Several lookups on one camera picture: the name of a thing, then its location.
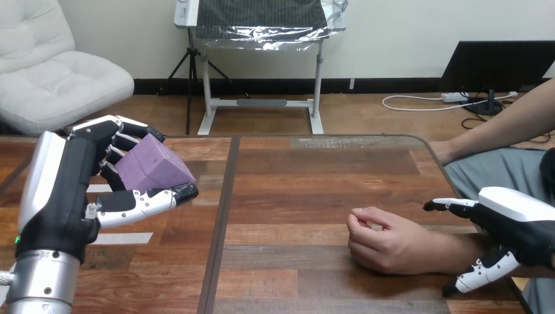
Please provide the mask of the person's hand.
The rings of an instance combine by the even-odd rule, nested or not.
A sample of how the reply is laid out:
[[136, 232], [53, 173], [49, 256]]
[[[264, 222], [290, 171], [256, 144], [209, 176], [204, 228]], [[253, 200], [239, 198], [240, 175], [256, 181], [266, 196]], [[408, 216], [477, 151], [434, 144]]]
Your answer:
[[440, 273], [437, 234], [376, 207], [356, 208], [347, 221], [348, 248], [363, 267], [385, 274]]
[[431, 141], [429, 146], [441, 165], [448, 164], [457, 158], [457, 149], [451, 141]]

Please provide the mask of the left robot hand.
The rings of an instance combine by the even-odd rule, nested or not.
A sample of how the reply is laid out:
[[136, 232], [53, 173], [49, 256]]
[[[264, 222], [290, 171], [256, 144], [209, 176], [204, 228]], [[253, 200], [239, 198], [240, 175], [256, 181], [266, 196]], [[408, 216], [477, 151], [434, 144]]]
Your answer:
[[143, 139], [162, 144], [148, 124], [106, 115], [67, 129], [45, 131], [27, 176], [18, 217], [16, 257], [58, 251], [84, 260], [99, 231], [166, 212], [199, 194], [193, 179], [169, 187], [127, 188], [115, 164]]

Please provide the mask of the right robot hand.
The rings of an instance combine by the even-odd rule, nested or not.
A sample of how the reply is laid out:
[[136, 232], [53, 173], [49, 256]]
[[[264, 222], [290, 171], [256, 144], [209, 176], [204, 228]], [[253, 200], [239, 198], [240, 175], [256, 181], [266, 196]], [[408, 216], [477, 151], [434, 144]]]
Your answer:
[[449, 211], [484, 230], [497, 247], [442, 288], [445, 297], [476, 290], [521, 265], [554, 269], [554, 208], [517, 190], [481, 189], [477, 200], [436, 198], [425, 211]]

